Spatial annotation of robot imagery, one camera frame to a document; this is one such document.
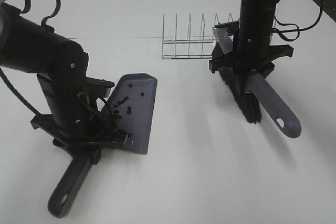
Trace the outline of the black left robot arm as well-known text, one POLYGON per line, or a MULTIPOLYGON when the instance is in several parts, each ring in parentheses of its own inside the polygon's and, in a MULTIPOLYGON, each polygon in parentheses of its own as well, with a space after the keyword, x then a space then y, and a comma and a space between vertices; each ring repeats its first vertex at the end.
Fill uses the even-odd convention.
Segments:
POLYGON ((36 75, 50 113, 34 110, 31 125, 51 135, 70 155, 122 149, 129 137, 117 126, 117 114, 98 110, 97 100, 106 98, 114 83, 87 77, 88 61, 77 42, 1 4, 1 66, 36 75))

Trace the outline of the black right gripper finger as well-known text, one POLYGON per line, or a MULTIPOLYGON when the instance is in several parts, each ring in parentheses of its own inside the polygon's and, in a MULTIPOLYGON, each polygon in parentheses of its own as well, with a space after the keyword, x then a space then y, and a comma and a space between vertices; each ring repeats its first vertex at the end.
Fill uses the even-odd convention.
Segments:
POLYGON ((272 62, 258 68, 258 72, 266 79, 275 69, 275 65, 272 62))
POLYGON ((240 100, 243 97, 243 94, 245 93, 244 87, 248 76, 249 72, 247 69, 232 69, 232 93, 236 100, 240 100))

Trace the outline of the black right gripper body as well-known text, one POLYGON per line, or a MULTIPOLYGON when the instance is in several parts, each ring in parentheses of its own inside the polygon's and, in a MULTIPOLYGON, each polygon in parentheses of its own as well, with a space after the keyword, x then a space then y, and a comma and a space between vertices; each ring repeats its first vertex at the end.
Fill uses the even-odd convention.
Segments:
POLYGON ((253 69, 280 57, 291 57, 290 45, 270 45, 276 5, 280 0, 241 0, 239 29, 233 50, 224 53, 217 45, 209 61, 212 73, 219 68, 253 69))

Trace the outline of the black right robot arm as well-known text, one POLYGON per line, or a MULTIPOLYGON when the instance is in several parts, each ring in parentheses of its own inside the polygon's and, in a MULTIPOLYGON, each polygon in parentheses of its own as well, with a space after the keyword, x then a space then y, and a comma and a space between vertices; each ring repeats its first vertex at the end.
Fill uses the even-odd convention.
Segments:
POLYGON ((253 70, 267 76, 274 68, 272 61, 293 54, 289 45, 270 44, 272 34, 289 41, 284 36, 286 30, 273 27, 279 1, 241 0, 239 20, 219 23, 213 28, 218 42, 209 69, 223 72, 224 81, 237 101, 256 100, 251 90, 245 87, 253 70))

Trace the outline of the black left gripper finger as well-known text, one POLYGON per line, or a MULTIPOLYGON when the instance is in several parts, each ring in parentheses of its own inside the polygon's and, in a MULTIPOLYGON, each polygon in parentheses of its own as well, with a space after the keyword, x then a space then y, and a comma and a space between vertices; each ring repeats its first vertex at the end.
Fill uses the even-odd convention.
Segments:
POLYGON ((91 164, 98 164, 101 158, 102 149, 94 149, 89 151, 89 161, 91 164))
POLYGON ((58 140, 53 140, 53 145, 55 147, 58 147, 58 148, 62 149, 63 151, 65 151, 72 158, 74 158, 75 155, 76 155, 76 147, 75 146, 65 145, 62 142, 58 141, 58 140))

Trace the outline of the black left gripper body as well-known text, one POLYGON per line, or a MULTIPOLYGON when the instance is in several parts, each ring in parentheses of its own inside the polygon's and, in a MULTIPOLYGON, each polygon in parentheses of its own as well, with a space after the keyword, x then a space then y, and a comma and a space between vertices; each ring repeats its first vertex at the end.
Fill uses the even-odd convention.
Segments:
POLYGON ((118 116, 106 104, 107 112, 99 111, 97 99, 89 96, 87 86, 67 94, 45 77, 39 84, 50 108, 50 114, 36 115, 31 120, 34 129, 42 129, 65 145, 90 151, 103 148, 123 148, 129 134, 116 124, 118 116))

